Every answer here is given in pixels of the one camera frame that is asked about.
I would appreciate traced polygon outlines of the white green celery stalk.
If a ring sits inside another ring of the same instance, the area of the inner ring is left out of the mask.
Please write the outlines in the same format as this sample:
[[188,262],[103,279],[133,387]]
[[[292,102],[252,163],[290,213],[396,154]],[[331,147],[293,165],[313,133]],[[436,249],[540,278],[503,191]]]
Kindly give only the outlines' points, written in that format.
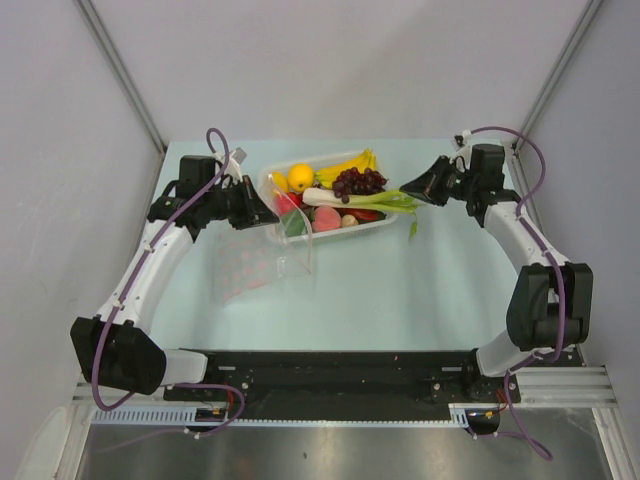
[[412,239],[418,230],[418,217],[416,210],[418,201],[402,193],[399,189],[383,191],[372,195],[342,195],[337,197],[333,191],[308,188],[302,194],[304,204],[312,207],[332,207],[342,209],[371,210],[385,213],[408,214],[413,217],[409,230],[409,238]]

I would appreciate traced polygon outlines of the clear zip top bag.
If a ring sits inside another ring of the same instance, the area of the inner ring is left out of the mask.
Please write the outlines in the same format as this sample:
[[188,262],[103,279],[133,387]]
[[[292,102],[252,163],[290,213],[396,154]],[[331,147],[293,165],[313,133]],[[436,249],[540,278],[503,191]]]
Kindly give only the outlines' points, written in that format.
[[[278,193],[284,194],[270,174],[266,187],[258,189],[258,195],[275,213]],[[308,235],[287,238],[281,216],[278,217],[278,223],[242,231],[226,228],[216,236],[212,260],[216,304],[226,306],[252,290],[312,273],[312,228]]]

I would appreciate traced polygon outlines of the pink peach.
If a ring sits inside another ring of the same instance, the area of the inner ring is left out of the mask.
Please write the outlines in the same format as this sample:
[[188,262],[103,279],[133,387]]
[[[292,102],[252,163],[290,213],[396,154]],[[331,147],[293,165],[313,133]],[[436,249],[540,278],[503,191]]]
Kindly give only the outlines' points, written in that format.
[[328,206],[316,207],[313,211],[312,229],[314,232],[327,232],[341,227],[341,216],[337,210]]

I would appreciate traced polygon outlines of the purple grape bunch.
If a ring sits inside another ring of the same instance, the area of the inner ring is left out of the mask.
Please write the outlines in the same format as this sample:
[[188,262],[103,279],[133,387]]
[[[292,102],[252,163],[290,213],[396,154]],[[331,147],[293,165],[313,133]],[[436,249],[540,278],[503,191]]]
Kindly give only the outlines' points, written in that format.
[[368,196],[384,191],[387,178],[379,171],[366,167],[360,172],[356,167],[344,170],[333,181],[331,190],[336,198],[347,203],[352,196]]

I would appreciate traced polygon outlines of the yellow banana bunch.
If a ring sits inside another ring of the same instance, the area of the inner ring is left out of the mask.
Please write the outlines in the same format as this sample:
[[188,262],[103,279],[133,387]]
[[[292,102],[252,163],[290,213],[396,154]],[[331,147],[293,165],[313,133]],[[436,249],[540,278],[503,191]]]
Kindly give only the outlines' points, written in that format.
[[377,169],[377,157],[371,149],[365,149],[360,155],[341,164],[317,170],[315,172],[315,181],[326,189],[332,189],[333,183],[343,172],[357,171],[358,173],[364,173],[367,168],[370,170]]

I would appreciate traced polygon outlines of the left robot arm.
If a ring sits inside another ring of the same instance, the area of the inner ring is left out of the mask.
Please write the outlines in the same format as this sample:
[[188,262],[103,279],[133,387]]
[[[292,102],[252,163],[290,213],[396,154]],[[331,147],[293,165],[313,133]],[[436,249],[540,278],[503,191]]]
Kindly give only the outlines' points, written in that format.
[[91,318],[79,317],[71,340],[92,393],[100,388],[150,395],[159,387],[183,384],[197,398],[214,397],[220,374],[205,354],[163,349],[151,338],[156,309],[182,258],[213,221],[236,230],[276,224],[240,165],[245,152],[187,155],[179,176],[152,203],[139,247],[110,298]]

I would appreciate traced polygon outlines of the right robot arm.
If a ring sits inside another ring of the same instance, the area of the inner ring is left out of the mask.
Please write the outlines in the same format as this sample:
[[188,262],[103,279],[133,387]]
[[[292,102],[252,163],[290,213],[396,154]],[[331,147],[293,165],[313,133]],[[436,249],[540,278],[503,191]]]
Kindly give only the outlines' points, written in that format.
[[475,351],[474,368],[461,376],[462,391],[473,401],[496,391],[496,377],[531,361],[557,361],[565,348],[585,342],[590,330],[593,271],[561,254],[533,224],[523,199],[504,185],[505,159],[501,146],[465,145],[400,188],[438,207],[463,202],[518,275],[505,330]]

